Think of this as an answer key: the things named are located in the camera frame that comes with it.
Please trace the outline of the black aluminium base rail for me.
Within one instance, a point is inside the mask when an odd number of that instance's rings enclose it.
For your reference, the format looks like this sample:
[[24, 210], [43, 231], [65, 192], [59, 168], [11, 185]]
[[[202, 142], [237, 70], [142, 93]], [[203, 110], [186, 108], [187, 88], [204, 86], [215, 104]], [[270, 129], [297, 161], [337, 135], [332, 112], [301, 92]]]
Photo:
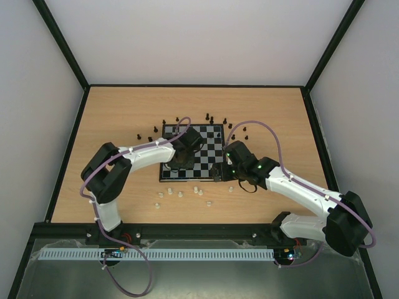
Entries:
[[[132, 245], [155, 240], [233, 240], [269, 248], [306, 244], [305, 238], [288, 238], [273, 224], [122, 224], [106, 234]], [[82, 239], [100, 247], [117, 244], [104, 237], [97, 224], [89, 223], [39, 222], [34, 224], [30, 239]]]

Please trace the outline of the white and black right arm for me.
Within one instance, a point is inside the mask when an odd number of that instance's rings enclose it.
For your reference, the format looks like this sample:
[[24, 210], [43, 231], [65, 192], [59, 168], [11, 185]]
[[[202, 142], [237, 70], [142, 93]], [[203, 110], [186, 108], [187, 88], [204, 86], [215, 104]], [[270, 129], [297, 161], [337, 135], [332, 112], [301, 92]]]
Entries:
[[267, 157], [215, 163], [210, 175], [216, 182], [247, 181], [255, 188], [288, 197], [313, 212], [313, 216], [288, 212], [279, 220], [272, 228], [272, 238], [279, 244], [294, 238], [318, 240], [339, 254], [351, 257], [372, 228], [358, 194], [352, 191], [341, 194], [319, 187], [284, 171], [277, 161]]

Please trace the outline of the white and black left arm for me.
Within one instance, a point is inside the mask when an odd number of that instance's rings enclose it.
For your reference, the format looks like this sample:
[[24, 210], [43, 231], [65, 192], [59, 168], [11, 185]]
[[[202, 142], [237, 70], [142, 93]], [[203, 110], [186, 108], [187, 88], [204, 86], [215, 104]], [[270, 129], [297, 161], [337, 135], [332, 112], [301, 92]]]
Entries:
[[202, 138], [198, 141], [159, 138], [138, 146], [120, 148], [105, 143], [81, 173], [80, 195], [93, 205], [99, 226], [110, 232], [122, 223], [117, 198], [129, 174], [153, 164], [169, 163], [193, 155], [202, 142]]

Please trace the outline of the black enclosure frame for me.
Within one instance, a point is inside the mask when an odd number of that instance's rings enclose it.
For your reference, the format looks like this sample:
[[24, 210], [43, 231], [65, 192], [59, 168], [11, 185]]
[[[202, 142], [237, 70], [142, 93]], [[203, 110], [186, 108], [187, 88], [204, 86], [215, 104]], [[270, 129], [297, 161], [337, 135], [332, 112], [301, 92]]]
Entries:
[[57, 45], [61, 49], [63, 55], [67, 59], [67, 62], [72, 67], [72, 70], [77, 73], [78, 81], [82, 85], [83, 95], [79, 103], [79, 109], [74, 120], [71, 134], [65, 149], [65, 153], [62, 158], [60, 169], [57, 173], [57, 179], [54, 184], [54, 189], [49, 198], [49, 205], [46, 210], [44, 221], [37, 222], [32, 226], [32, 232], [27, 241], [26, 248], [24, 249], [21, 261], [17, 268], [17, 272], [14, 281], [9, 291], [9, 298], [17, 298], [21, 291], [21, 285], [24, 277], [27, 275], [27, 268], [31, 254], [33, 253], [34, 242], [38, 239], [61, 239], [66, 237], [72, 239], [73, 237], [82, 238], [83, 233], [90, 229], [96, 228], [95, 224], [90, 223], [58, 223], [54, 222], [54, 212], [56, 205], [59, 200], [59, 194], [62, 189], [62, 184], [65, 181], [65, 175], [67, 168], [71, 162], [72, 152], [76, 142], [77, 135], [79, 134], [82, 118], [84, 117], [85, 108], [87, 107], [87, 100], [90, 96], [91, 91], [106, 91], [108, 93], [115, 93], [117, 89], [122, 91], [131, 91], [135, 88], [149, 88], [149, 89], [165, 89], [171, 90], [173, 93], [178, 92], [189, 92], [190, 95], [199, 95], [201, 98], [210, 102], [211, 92], [219, 91], [222, 92], [223, 96], [227, 95], [227, 92], [234, 90], [271, 90], [278, 94], [286, 97], [289, 90], [296, 90], [297, 99], [303, 101], [302, 114], [308, 118], [309, 127], [307, 134], [312, 136], [314, 139], [315, 153], [319, 155], [319, 164], [321, 172], [325, 176], [325, 182], [329, 188], [336, 191], [338, 190], [338, 184], [335, 177], [335, 173], [330, 161], [330, 156], [327, 151], [327, 143], [322, 136], [322, 128], [320, 121], [316, 114], [314, 103], [311, 99], [311, 91], [316, 85], [318, 79], [322, 75], [324, 69], [328, 65], [331, 57], [336, 51], [337, 47], [344, 38], [346, 32], [350, 28], [350, 25], [355, 20], [358, 12], [361, 10], [364, 2], [363, 1], [352, 1], [349, 8], [345, 12], [339, 26], [337, 27], [334, 35], [332, 36], [329, 44], [327, 45], [324, 53], [322, 54], [319, 62], [317, 63], [315, 70], [308, 82], [302, 85], [187, 85], [187, 84], [89, 84], [87, 83], [84, 75], [77, 65], [77, 61], [72, 54], [67, 42], [62, 35], [59, 26], [54, 19], [47, 3], [45, 1], [34, 1], [33, 2], [41, 19], [46, 24], [52, 37], [55, 39]]

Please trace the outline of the black and silver chessboard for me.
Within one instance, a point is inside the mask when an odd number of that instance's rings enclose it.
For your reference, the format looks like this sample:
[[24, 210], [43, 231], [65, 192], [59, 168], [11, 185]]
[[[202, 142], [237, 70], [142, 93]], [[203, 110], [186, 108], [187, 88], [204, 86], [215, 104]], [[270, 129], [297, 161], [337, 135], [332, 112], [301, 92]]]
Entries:
[[159, 182], [178, 181], [212, 181], [210, 169], [215, 163], [225, 161], [223, 156], [224, 125], [223, 124], [193, 124], [192, 128], [200, 132], [203, 145], [195, 151], [195, 165], [193, 169], [173, 170], [169, 164], [161, 163]]

